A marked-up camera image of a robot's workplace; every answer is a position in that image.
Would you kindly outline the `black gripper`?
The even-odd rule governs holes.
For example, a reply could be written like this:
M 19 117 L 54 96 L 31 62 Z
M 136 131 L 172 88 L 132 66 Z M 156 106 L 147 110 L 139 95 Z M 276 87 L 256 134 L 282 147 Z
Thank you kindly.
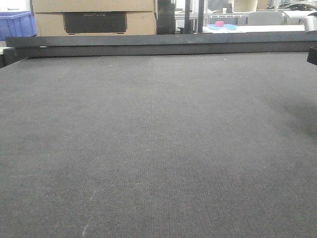
M 307 62 L 309 62 L 309 63 L 317 63 L 317 48 L 311 47 L 309 49 Z

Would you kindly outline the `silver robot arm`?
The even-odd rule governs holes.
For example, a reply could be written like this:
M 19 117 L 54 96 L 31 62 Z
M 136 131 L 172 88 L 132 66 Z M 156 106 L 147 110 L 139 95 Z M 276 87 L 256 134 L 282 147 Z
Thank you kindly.
M 317 12 L 313 12 L 304 18 L 304 28 L 306 33 L 317 33 Z M 310 47 L 307 62 L 316 65 L 317 64 L 317 48 Z

